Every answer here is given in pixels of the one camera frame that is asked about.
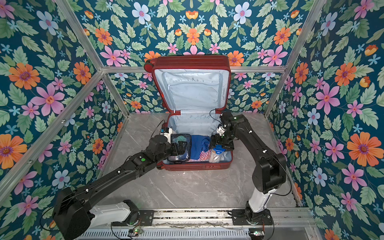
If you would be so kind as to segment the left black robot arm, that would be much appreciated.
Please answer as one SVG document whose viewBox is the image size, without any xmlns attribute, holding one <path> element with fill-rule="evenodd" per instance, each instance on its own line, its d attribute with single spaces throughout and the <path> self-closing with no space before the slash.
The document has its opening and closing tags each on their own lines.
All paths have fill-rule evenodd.
<svg viewBox="0 0 384 240">
<path fill-rule="evenodd" d="M 120 167 L 100 179 L 76 190 L 61 190 L 57 194 L 53 220 L 63 238 L 76 239 L 96 221 L 105 224 L 107 217 L 94 211 L 102 199 L 153 170 L 157 163 L 171 156 L 183 155 L 189 148 L 189 141 L 172 142 L 164 135 L 156 135 L 149 140 L 145 150 L 129 156 Z"/>
</svg>

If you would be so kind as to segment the red hard-shell suitcase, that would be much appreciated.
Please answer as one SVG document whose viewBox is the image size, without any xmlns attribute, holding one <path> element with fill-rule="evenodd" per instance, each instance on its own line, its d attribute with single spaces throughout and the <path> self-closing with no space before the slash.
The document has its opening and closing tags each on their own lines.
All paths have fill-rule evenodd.
<svg viewBox="0 0 384 240">
<path fill-rule="evenodd" d="M 173 134 L 208 136 L 216 131 L 225 110 L 230 90 L 231 69 L 226 56 L 186 55 L 146 60 L 144 69 L 151 73 L 169 112 L 164 127 Z M 230 167 L 233 153 L 225 152 L 219 163 L 193 162 L 175 164 L 163 160 L 159 170 L 223 170 Z"/>
</svg>

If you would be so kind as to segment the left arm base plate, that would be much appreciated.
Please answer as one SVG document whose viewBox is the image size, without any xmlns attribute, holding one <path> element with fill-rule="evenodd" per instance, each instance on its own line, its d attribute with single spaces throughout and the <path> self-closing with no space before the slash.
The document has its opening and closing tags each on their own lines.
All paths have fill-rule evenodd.
<svg viewBox="0 0 384 240">
<path fill-rule="evenodd" d="M 138 210 L 130 214 L 122 222 L 113 222 L 113 227 L 148 227 L 151 226 L 154 220 L 154 210 Z"/>
</svg>

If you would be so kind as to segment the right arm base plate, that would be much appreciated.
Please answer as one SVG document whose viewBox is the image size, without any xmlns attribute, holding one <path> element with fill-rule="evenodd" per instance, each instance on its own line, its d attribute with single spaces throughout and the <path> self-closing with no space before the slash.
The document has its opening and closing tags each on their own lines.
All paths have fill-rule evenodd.
<svg viewBox="0 0 384 240">
<path fill-rule="evenodd" d="M 273 218 L 268 209 L 262 210 L 259 213 L 254 213 L 251 209 L 233 209 L 228 211 L 231 216 L 234 226 L 272 226 Z"/>
</svg>

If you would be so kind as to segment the clear toiletry pouch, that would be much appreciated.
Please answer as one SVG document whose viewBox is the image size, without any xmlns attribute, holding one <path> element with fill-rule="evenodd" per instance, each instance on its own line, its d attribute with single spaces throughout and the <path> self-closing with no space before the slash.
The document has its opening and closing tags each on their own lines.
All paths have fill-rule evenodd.
<svg viewBox="0 0 384 240">
<path fill-rule="evenodd" d="M 192 136 L 189 134 L 172 134 L 171 150 L 168 161 L 175 164 L 185 163 L 191 158 Z"/>
</svg>

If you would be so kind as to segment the blue shirt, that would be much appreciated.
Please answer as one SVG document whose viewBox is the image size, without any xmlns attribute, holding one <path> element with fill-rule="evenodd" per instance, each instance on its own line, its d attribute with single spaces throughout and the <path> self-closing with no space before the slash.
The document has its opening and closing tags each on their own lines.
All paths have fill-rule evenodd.
<svg viewBox="0 0 384 240">
<path fill-rule="evenodd" d="M 191 159 L 198 159 L 201 152 L 210 150 L 210 142 L 208 136 L 191 135 Z"/>
</svg>

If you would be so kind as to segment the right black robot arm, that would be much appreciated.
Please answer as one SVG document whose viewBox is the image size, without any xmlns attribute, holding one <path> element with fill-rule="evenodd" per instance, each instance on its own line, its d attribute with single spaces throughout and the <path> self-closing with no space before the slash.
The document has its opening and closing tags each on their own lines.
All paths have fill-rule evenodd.
<svg viewBox="0 0 384 240">
<path fill-rule="evenodd" d="M 234 142 L 239 140 L 256 164 L 252 174 L 255 189 L 251 198 L 244 209 L 231 210 L 229 215 L 234 224 L 238 224 L 241 219 L 250 225 L 259 222 L 270 223 L 272 217 L 267 209 L 267 203 L 287 180 L 286 158 L 283 154 L 274 152 L 262 141 L 244 115 L 233 116 L 231 112 L 223 112 L 220 114 L 219 122 L 216 132 L 211 135 L 210 162 L 218 162 L 225 152 L 232 152 L 235 149 Z"/>
</svg>

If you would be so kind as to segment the red white striped shirt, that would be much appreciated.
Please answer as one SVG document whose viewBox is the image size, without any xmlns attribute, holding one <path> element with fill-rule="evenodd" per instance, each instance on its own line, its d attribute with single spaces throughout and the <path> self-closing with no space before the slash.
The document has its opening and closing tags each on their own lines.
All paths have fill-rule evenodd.
<svg viewBox="0 0 384 240">
<path fill-rule="evenodd" d="M 211 156 L 211 151 L 208 150 L 207 152 L 201 152 L 200 157 L 198 159 L 189 159 L 188 163 L 193 163 L 193 162 L 206 162 L 209 161 Z"/>
</svg>

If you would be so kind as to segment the clear jar blue lid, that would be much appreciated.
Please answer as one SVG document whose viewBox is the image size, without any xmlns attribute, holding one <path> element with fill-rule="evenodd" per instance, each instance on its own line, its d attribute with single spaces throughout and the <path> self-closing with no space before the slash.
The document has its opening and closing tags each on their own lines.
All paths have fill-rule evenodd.
<svg viewBox="0 0 384 240">
<path fill-rule="evenodd" d="M 213 149 L 211 149 L 209 163 L 219 163 L 223 154 L 226 150 L 221 145 L 216 145 Z"/>
</svg>

